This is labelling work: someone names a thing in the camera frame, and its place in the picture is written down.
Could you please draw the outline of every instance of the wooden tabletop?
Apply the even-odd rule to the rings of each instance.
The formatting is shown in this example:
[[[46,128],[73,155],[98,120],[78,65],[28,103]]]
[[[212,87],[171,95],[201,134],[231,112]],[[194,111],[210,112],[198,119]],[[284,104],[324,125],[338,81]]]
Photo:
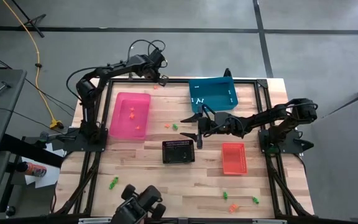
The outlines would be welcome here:
[[[108,139],[102,153],[96,183],[92,216],[111,217],[123,200],[121,193],[127,184],[143,191],[154,185],[162,193],[167,207],[164,217],[208,217],[208,218],[273,218],[272,199],[264,156],[260,153],[258,129],[245,135],[244,139],[231,135],[212,135],[204,138],[203,149],[195,149],[195,162],[191,164],[165,165],[162,163],[162,141],[187,139],[179,132],[196,133],[197,125],[181,123],[180,120],[193,115],[190,105],[188,84],[169,83],[155,90],[154,84],[116,83],[107,120],[110,126],[112,111],[119,92],[148,93],[151,97],[149,124],[145,141],[114,141]],[[231,111],[236,116],[251,116],[257,113],[254,87],[250,84],[236,84],[239,104]],[[283,79],[268,79],[272,105],[286,103],[287,93]],[[265,99],[261,97],[265,110]],[[74,127],[79,127],[82,114],[77,105],[73,118]],[[165,128],[165,124],[177,124],[178,130]],[[244,142],[248,174],[242,176],[223,175],[221,148],[224,142]],[[299,160],[283,154],[283,165],[288,188],[306,211],[313,213],[305,172]],[[56,193],[58,210],[78,185],[83,164],[83,152],[74,152],[63,163]],[[119,183],[109,190],[113,178]],[[223,199],[223,192],[228,199]],[[85,190],[82,208],[85,207],[88,189]],[[259,199],[256,205],[252,197]],[[282,193],[278,190],[280,208],[284,211]],[[231,204],[237,204],[237,212],[230,214]]]

